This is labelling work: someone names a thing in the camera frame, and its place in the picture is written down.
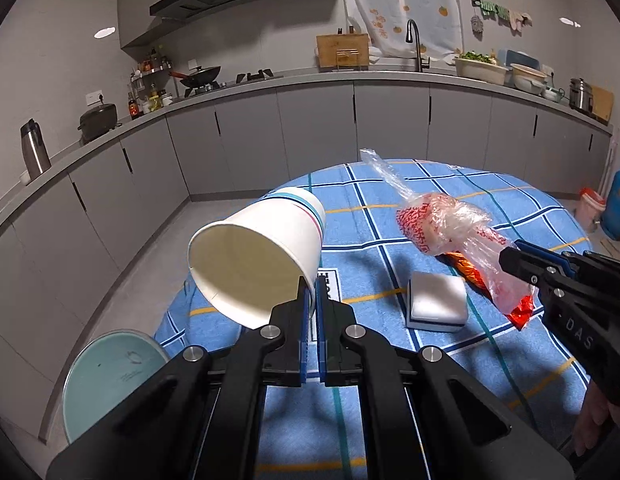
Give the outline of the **person's right hand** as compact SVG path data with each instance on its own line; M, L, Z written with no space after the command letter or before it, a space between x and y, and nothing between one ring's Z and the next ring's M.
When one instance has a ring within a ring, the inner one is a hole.
M583 456L587 450L594 448L600 428L609 418L620 427L620 406L611 404L598 385L591 380L572 432L578 456Z

